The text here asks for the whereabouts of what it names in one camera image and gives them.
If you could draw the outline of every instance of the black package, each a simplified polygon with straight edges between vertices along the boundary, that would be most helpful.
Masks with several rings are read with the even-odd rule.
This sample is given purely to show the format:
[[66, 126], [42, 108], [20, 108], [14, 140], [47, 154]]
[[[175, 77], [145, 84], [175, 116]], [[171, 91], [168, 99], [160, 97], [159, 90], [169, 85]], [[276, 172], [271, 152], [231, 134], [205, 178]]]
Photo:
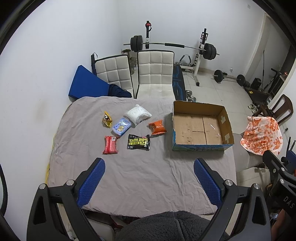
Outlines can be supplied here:
[[150, 136], [139, 137], [132, 134], [128, 135], [128, 146], [126, 149], [150, 149]]

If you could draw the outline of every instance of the white plastic bag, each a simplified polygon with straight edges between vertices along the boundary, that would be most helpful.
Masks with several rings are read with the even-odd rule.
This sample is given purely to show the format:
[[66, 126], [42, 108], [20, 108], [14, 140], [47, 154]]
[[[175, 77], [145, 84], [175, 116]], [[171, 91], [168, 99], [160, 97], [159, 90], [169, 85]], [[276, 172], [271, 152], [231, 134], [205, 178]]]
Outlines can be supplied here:
[[134, 108], [126, 112], [125, 116], [128, 117], [136, 126], [141, 121], [151, 117], [152, 115], [142, 106], [137, 104]]

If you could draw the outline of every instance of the yellow snack bag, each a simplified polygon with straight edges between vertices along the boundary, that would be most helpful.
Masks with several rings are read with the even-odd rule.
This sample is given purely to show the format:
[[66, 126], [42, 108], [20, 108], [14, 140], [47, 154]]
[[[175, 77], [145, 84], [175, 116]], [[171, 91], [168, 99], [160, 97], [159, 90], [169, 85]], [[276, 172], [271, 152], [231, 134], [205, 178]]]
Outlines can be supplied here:
[[103, 122], [107, 127], [111, 128], [112, 127], [112, 118], [106, 111], [104, 113], [105, 114], [103, 117]]

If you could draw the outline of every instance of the cardboard box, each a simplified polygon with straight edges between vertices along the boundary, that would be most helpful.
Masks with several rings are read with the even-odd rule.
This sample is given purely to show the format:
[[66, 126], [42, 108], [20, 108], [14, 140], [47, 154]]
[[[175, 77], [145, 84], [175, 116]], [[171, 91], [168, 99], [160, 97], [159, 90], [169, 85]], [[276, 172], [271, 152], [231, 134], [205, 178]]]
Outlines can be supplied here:
[[234, 144], [224, 106], [178, 100], [172, 119], [173, 150], [226, 150]]

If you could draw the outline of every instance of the shoe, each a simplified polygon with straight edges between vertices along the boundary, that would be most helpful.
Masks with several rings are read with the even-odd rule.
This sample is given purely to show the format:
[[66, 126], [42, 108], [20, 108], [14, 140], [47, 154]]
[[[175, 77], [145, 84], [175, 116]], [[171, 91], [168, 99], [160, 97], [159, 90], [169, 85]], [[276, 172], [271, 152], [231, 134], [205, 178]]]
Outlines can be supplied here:
[[250, 104], [250, 105], [248, 105], [248, 108], [252, 110], [252, 109], [256, 108], [256, 106], [254, 104]]
[[257, 107], [255, 107], [254, 109], [252, 109], [252, 113], [255, 114], [258, 111]]

